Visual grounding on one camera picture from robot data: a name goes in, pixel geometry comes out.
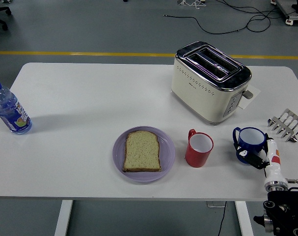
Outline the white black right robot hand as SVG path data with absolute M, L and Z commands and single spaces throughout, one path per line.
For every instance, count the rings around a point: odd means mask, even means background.
M 288 181 L 281 173 L 281 161 L 277 144 L 273 138 L 268 138 L 265 145 L 267 152 L 266 158 L 263 160 L 256 154 L 250 153 L 240 145 L 234 143 L 236 154 L 240 156 L 241 160 L 256 169 L 264 169 L 266 176 L 264 185 L 267 192 L 287 191 Z

